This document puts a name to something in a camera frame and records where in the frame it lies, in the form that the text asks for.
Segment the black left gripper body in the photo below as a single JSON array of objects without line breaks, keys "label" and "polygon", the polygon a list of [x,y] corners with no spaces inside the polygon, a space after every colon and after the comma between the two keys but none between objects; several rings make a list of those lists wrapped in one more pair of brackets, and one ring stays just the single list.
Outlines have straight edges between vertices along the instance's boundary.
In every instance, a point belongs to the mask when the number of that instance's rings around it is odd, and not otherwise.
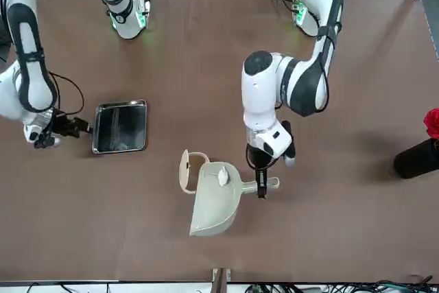
[{"label": "black left gripper body", "polygon": [[271,167],[274,159],[265,151],[247,144],[246,161],[252,169],[264,169]]}]

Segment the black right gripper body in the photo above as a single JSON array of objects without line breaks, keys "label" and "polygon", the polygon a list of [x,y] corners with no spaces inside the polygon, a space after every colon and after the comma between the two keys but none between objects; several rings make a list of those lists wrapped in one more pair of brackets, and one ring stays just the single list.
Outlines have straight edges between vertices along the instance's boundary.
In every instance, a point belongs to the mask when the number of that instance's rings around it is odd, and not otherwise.
[{"label": "black right gripper body", "polygon": [[52,132],[64,137],[77,137],[78,129],[74,119],[66,115],[55,116],[52,124]]}]

